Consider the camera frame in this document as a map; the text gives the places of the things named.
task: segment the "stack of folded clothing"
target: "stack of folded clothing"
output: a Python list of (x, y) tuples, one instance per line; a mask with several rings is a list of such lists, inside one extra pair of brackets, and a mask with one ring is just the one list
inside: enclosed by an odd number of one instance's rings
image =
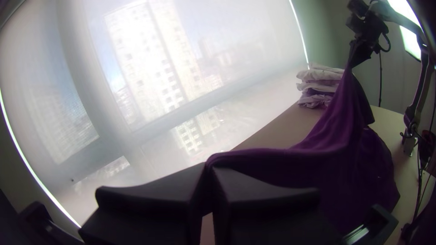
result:
[(298, 104), (307, 108), (326, 108), (335, 95), (344, 70), (315, 63), (309, 63), (309, 68), (297, 74), (297, 78), (302, 80), (297, 83), (297, 88), (303, 93)]

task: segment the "purple garment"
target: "purple garment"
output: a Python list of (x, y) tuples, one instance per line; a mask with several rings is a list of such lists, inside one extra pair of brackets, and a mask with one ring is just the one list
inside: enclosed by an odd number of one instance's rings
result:
[(206, 170), (227, 167), (276, 186), (316, 187), (320, 211), (346, 234), (372, 205), (392, 211), (400, 197), (391, 152), (368, 127), (373, 122), (365, 93), (347, 68), (330, 106), (303, 141), (289, 149), (214, 154)]

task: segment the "sheer curtain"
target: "sheer curtain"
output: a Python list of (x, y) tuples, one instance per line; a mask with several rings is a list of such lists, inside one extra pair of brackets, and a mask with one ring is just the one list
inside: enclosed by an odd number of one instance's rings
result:
[(0, 33), (4, 113), (82, 224), (101, 185), (147, 183), (229, 151), (298, 100), (288, 0), (39, 0)]

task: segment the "desk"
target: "desk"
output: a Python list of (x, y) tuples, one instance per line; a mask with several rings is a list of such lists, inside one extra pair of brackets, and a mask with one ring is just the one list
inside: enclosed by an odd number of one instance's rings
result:
[[(407, 157), (402, 153), (400, 132), (404, 131), (403, 115), (383, 108), (372, 107), (375, 123), (370, 127), (386, 143), (392, 153), (394, 162), (395, 181), (400, 192), (400, 199), (392, 214), (399, 220), (399, 224), (389, 237), (386, 245), (397, 244), (401, 228), (405, 223), (411, 222), (415, 210), (416, 195), (418, 192), (418, 169), (416, 155)], [(303, 140), (313, 126), (317, 123), (324, 111), (320, 109), (301, 108), (294, 104), (280, 116), (263, 127), (250, 138), (239, 144), (234, 150), (254, 147), (289, 148)], [(429, 175), (423, 174), (423, 182)], [(435, 179), (431, 177), (421, 209), (430, 199), (430, 193)], [(202, 245), (212, 245), (213, 225), (212, 216), (203, 219)]]

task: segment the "high-rise building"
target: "high-rise building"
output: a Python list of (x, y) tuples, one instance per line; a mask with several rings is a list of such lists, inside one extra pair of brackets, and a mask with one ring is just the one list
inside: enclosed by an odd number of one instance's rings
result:
[[(217, 77), (203, 78), (171, 0), (136, 1), (104, 19), (124, 79), (145, 122), (222, 86)], [(189, 154), (199, 150), (201, 134), (219, 127), (216, 118), (204, 112), (176, 127), (176, 138)]]
[(55, 85), (38, 85), (26, 100), (35, 129), (57, 164), (99, 137), (82, 105), (66, 106), (67, 96), (72, 94), (61, 94)]

